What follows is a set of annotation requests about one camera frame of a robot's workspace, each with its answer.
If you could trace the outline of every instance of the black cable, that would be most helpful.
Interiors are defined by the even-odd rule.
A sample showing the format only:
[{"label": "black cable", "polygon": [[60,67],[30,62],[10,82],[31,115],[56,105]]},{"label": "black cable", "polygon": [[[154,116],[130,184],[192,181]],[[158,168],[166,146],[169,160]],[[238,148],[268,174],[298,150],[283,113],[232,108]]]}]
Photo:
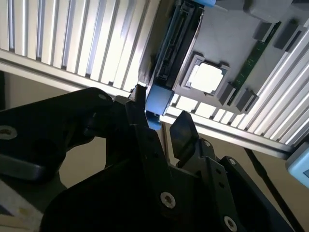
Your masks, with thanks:
[{"label": "black cable", "polygon": [[279,191],[276,189],[275,185],[270,180],[265,168],[263,167],[261,162],[257,159],[257,157],[255,156],[253,151],[246,149],[246,148],[245,148],[245,151],[246,151],[247,155],[249,156],[249,158],[250,158],[250,160],[251,160],[251,162],[254,166],[255,171],[265,182],[267,188],[269,189],[270,193],[275,198],[276,202],[278,203],[278,205],[281,208],[281,210],[283,211],[284,215],[286,216],[286,218],[290,222],[293,229],[296,232],[304,232],[304,229],[302,228],[302,226],[298,222],[297,218],[295,217],[295,215],[293,214],[293,212],[291,211],[291,209],[289,208],[289,206],[287,205],[287,203],[285,202],[283,197],[280,195]]}]

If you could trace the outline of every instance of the green circuit board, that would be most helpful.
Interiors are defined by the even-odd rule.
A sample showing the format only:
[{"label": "green circuit board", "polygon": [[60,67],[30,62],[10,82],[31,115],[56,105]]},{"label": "green circuit board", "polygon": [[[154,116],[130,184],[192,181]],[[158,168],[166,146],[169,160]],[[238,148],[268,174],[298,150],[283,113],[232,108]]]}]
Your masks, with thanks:
[{"label": "green circuit board", "polygon": [[235,96],[239,92],[240,88],[242,85],[245,83],[247,80],[248,76],[250,75],[251,71],[259,61],[261,55],[265,51],[266,47],[268,46],[270,40],[273,38],[274,34],[278,30],[281,22],[278,22],[273,29],[271,30],[270,34],[266,38],[265,42],[262,41],[257,41],[256,44],[254,45],[251,53],[249,54],[248,58],[244,62],[242,68],[240,69],[238,75],[236,76],[234,82],[232,83],[233,87],[236,88],[234,94],[231,96],[230,100],[228,101],[228,105],[232,103],[234,100]]}]

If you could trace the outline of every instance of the screw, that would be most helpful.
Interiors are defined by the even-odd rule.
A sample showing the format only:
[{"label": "screw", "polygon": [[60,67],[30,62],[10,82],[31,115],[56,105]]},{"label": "screw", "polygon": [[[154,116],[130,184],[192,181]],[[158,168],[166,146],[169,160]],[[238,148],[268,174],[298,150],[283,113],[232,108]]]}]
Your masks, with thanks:
[{"label": "screw", "polygon": [[224,217],[224,223],[229,228],[230,231],[232,231],[232,232],[236,232],[237,231],[236,223],[229,216],[225,216]]},{"label": "screw", "polygon": [[0,126],[0,139],[10,140],[17,137],[17,131],[10,126]]},{"label": "screw", "polygon": [[228,159],[228,160],[230,161],[230,163],[231,163],[232,165],[236,165],[235,160],[233,160],[233,159]]},{"label": "screw", "polygon": [[169,209],[173,209],[176,206],[175,198],[169,192],[162,192],[160,195],[161,202]]},{"label": "screw", "polygon": [[103,95],[103,94],[99,94],[98,97],[101,98],[101,99],[103,99],[103,100],[106,100],[106,99],[107,99],[107,97],[106,97],[105,95]]},{"label": "screw", "polygon": [[204,140],[204,144],[207,146],[207,147],[210,147],[211,144],[207,141],[207,140]]}]

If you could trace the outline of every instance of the ribbed metal panel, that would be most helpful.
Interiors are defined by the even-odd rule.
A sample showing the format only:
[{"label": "ribbed metal panel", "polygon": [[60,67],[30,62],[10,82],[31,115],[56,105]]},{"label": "ribbed metal panel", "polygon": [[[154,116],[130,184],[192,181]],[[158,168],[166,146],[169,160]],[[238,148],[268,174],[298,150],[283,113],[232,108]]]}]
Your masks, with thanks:
[{"label": "ribbed metal panel", "polygon": [[0,48],[130,91],[159,3],[3,0]]},{"label": "ribbed metal panel", "polygon": [[[0,69],[68,91],[128,96],[160,0],[2,0]],[[309,127],[309,33],[286,53],[247,115],[175,96],[162,120],[192,112],[200,132],[280,157]],[[238,136],[230,139],[226,134]]]}]

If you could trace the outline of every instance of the black connector slot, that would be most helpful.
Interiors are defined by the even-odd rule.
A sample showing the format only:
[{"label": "black connector slot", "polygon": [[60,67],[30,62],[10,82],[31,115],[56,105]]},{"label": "black connector slot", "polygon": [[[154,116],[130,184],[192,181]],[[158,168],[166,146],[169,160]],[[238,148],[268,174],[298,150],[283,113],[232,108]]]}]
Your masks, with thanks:
[{"label": "black connector slot", "polygon": [[155,83],[171,88],[203,13],[202,5],[185,0],[175,5],[154,69]]}]

